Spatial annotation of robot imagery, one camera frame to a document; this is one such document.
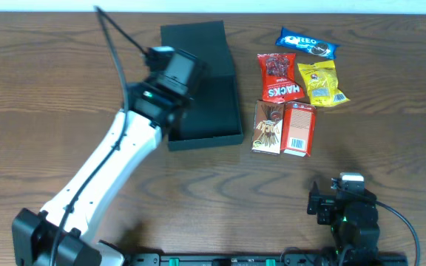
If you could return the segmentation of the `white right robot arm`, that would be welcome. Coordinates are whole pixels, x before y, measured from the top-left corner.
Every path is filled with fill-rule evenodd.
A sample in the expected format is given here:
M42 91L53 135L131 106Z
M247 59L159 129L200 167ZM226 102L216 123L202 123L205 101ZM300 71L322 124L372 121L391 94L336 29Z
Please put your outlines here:
M333 179L335 195L323 194L314 183L308 194L307 214L328 225L335 248L324 248L315 265L371 265L377 260L380 235L376 196L361 180Z

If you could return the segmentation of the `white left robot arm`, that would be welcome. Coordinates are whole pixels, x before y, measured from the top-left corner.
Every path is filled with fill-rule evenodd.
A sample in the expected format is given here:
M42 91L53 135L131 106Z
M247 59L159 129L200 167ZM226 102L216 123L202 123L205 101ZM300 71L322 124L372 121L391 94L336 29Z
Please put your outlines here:
M140 163L184 116L206 63L171 47L148 51L149 76L122 81L124 106L77 174L38 213L20 210L12 224L17 265L125 265L95 235L104 214Z

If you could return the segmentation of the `yellow candy bag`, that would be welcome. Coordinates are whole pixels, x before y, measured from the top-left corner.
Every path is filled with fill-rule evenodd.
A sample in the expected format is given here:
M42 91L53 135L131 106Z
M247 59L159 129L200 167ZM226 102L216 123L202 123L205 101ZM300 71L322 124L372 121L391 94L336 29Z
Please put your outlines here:
M298 64L311 105L333 107L350 99L339 89L334 61Z

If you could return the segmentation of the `blue Oreo cookie pack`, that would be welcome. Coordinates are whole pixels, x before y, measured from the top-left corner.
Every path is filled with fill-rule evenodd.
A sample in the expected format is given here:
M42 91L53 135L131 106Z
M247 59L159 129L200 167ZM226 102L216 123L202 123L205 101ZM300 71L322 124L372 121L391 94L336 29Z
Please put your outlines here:
M285 27L282 27L280 36L275 41L275 44L330 60L336 58L335 52L339 47L338 44L295 33Z

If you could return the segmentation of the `red Hacks candy bag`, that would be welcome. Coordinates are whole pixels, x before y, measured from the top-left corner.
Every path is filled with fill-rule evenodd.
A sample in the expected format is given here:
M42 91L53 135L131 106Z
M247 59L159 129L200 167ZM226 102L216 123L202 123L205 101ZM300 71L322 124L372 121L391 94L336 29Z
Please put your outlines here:
M303 88L295 81L295 53L257 54L263 92L262 100L285 103L305 97Z

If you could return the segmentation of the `black gift box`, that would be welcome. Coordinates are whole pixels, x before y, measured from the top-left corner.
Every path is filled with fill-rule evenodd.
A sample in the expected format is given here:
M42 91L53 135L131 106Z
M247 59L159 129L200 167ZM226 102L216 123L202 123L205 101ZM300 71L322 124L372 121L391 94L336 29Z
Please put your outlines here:
M170 151L237 145L243 128L233 57L224 23L209 21L160 28L161 44L189 52L208 65L186 117L169 133Z

